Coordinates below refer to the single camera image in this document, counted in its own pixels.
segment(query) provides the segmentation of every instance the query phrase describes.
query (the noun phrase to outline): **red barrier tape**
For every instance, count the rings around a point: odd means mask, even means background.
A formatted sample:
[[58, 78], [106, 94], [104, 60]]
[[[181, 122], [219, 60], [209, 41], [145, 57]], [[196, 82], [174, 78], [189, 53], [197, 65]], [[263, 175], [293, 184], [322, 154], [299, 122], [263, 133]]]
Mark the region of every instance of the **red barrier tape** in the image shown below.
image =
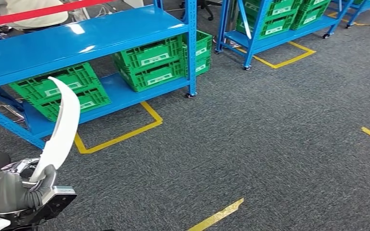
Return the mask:
[[2, 15], [0, 16], [0, 25], [11, 23], [11, 22], [16, 22], [16, 21], [21, 21], [21, 20], [25, 20], [29, 18], [36, 18], [39, 16], [44, 16], [44, 15], [48, 15], [52, 13], [71, 11], [74, 9], [92, 6], [96, 4], [101, 4], [104, 2], [108, 2], [108, 1], [112, 1], [112, 0], [81, 0], [81, 1], [71, 2], [71, 3], [65, 3], [59, 6], [51, 6], [51, 7], [46, 7], [42, 9], [37, 9], [33, 11], [25, 11], [21, 13]]

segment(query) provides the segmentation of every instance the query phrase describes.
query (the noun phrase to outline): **gray carpet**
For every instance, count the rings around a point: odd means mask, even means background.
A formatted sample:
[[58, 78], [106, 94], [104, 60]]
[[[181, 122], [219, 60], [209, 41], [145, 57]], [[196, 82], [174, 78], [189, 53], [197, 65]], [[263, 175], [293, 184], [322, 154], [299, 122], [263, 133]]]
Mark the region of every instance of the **gray carpet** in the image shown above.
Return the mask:
[[[199, 11], [198, 27], [215, 34], [213, 11], [213, 22]], [[78, 197], [41, 230], [183, 231], [243, 197], [207, 230], [370, 231], [370, 136], [360, 129], [370, 128], [370, 26], [344, 25], [329, 39], [296, 40], [317, 52], [279, 69], [253, 60], [244, 71], [240, 56], [213, 54], [197, 97], [181, 89], [148, 101], [162, 125], [89, 155], [73, 147], [59, 182]], [[277, 63], [301, 52], [283, 45], [259, 56]], [[93, 146], [151, 121], [133, 106], [79, 134]], [[0, 151], [39, 154], [1, 127]]]

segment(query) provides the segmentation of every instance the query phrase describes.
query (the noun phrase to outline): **blue metal shelf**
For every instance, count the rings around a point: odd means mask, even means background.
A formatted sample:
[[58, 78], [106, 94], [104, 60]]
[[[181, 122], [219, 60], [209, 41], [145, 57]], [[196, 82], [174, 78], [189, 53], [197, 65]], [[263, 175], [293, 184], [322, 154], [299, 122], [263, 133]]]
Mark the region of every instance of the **blue metal shelf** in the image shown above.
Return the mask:
[[[230, 8], [231, 0], [224, 0], [222, 2], [222, 10], [221, 10], [221, 21], [219, 25], [219, 32], [218, 32], [218, 42], [216, 46], [216, 52], [222, 52], [223, 48], [229, 48], [230, 50], [236, 52], [237, 54], [240, 54], [244, 56], [245, 60], [243, 63], [243, 67], [245, 70], [250, 69], [251, 67], [251, 59], [254, 54], [265, 51], [267, 49], [270, 49], [272, 47], [281, 45], [283, 43], [286, 43], [288, 41], [300, 38], [302, 36], [314, 33], [316, 31], [319, 31], [323, 28], [330, 27], [328, 32], [323, 36], [323, 38], [328, 38], [330, 35], [332, 35], [337, 28], [338, 24], [340, 23], [341, 19], [344, 17], [345, 13], [347, 12], [349, 6], [352, 4], [353, 0], [346, 1], [343, 4], [343, 7], [341, 10], [337, 10], [337, 18], [328, 17], [326, 15], [322, 16], [318, 21], [313, 22], [307, 26], [304, 26], [298, 30], [288, 30], [286, 32], [270, 36], [263, 39], [258, 39], [260, 29], [262, 28], [260, 25], [264, 23], [264, 19], [266, 17], [266, 10], [269, 8], [271, 2], [273, 0], [262, 0], [260, 1], [259, 6], [259, 12], [257, 20], [255, 20], [253, 27], [253, 31], [250, 33], [249, 30], [246, 31], [246, 35], [242, 34], [240, 32], [237, 32], [235, 30], [226, 32], [226, 25], [227, 20], [229, 17], [228, 10]], [[244, 9], [243, 0], [235, 0], [238, 3], [240, 15], [244, 23], [245, 28], [249, 28], [247, 17], [246, 17], [246, 11]], [[239, 50], [231, 47], [229, 44], [226, 43], [226, 41], [232, 40], [243, 47], [246, 48], [246, 54], [240, 52]]]
[[[80, 123], [188, 86], [196, 94], [196, 0], [186, 0], [182, 22], [163, 11], [162, 0], [153, 5], [58, 26], [31, 34], [0, 40], [0, 86], [65, 66], [85, 62], [118, 51], [186, 33], [188, 77], [134, 92], [114, 74], [101, 79], [112, 103], [81, 114]], [[31, 144], [43, 148], [41, 139], [50, 135], [54, 123], [44, 118], [30, 104], [19, 104], [0, 89], [0, 101], [25, 115], [28, 129], [0, 113], [0, 125]]]
[[[82, 113], [80, 115], [80, 122], [84, 123], [109, 113], [118, 111], [120, 109], [135, 105], [142, 101], [146, 101], [157, 97], [159, 95], [168, 93], [170, 91], [188, 86], [189, 80], [179, 78], [171, 82], [156, 86], [152, 89], [148, 89], [142, 92], [134, 92], [125, 81], [119, 76], [119, 74], [113, 74], [104, 78], [100, 81], [103, 84], [108, 96], [111, 99], [111, 104], [105, 105], [100, 108]], [[36, 137], [42, 138], [50, 135], [54, 128], [54, 122], [49, 121], [39, 111], [37, 111], [29, 103], [23, 103], [25, 109], [25, 120], [28, 124], [29, 131]]]
[[150, 5], [0, 40], [0, 86], [187, 31]]
[[[265, 51], [267, 49], [270, 49], [272, 47], [286, 43], [288, 41], [311, 34], [315, 31], [321, 30], [335, 23], [337, 23], [337, 19], [324, 15], [317, 22], [314, 22], [308, 26], [302, 27], [299, 30], [288, 30], [278, 35], [274, 35], [274, 36], [267, 37], [261, 40], [257, 40], [253, 44], [252, 48], [255, 53]], [[245, 48], [249, 47], [248, 37], [245, 34], [242, 34], [238, 31], [232, 30], [232, 31], [226, 32], [225, 37], [230, 40], [235, 41], [237, 44], [240, 44]]]
[[358, 15], [360, 15], [362, 12], [370, 10], [370, 0], [364, 0], [364, 2], [362, 2], [360, 5], [351, 4], [350, 8], [355, 9], [355, 12], [353, 12], [353, 13], [347, 12], [346, 13], [346, 15], [349, 15], [351, 17], [350, 20], [347, 23], [348, 26], [354, 25], [354, 21], [356, 20]]

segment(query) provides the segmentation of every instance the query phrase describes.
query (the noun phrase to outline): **shelf board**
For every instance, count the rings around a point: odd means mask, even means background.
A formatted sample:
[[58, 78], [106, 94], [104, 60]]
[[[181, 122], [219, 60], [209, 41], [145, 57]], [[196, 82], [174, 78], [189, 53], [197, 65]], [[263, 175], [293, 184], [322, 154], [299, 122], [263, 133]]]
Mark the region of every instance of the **shelf board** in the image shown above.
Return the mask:
[[[82, 113], [80, 115], [80, 124], [105, 116], [120, 109], [132, 106], [142, 101], [152, 99], [154, 97], [185, 87], [190, 84], [190, 81], [183, 77], [142, 92], [134, 92], [120, 77], [119, 74], [113, 74], [101, 78], [100, 81], [102, 82], [103, 87], [110, 97], [112, 103]], [[25, 120], [26, 124], [28, 125], [29, 131], [38, 138], [50, 135], [53, 132], [55, 123], [46, 119], [29, 103], [24, 102], [23, 105], [25, 109]]]
[[[318, 21], [309, 24], [298, 30], [288, 30], [286, 32], [280, 33], [278, 35], [270, 36], [261, 40], [256, 40], [253, 44], [253, 53], [259, 53], [265, 51], [272, 47], [278, 46], [288, 41], [300, 38], [302, 36], [311, 34], [328, 26], [331, 26], [335, 23], [338, 23], [338, 20], [332, 17], [323, 15]], [[249, 39], [246, 35], [232, 30], [225, 33], [225, 37], [235, 41], [236, 43], [244, 46], [245, 48], [249, 47]]]
[[153, 5], [0, 40], [0, 86], [187, 32]]

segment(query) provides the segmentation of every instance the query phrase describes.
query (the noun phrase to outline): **white curved blade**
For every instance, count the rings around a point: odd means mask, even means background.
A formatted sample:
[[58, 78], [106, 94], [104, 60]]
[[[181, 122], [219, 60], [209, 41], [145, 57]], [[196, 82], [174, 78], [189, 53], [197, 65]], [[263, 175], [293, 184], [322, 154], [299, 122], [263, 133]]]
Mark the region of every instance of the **white curved blade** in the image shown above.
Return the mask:
[[73, 145], [80, 119], [80, 102], [76, 94], [62, 81], [53, 77], [48, 79], [59, 88], [62, 101], [52, 137], [43, 148], [40, 161], [30, 178], [31, 182], [43, 179], [45, 177], [43, 170], [48, 165], [54, 165], [56, 169], [60, 168]]

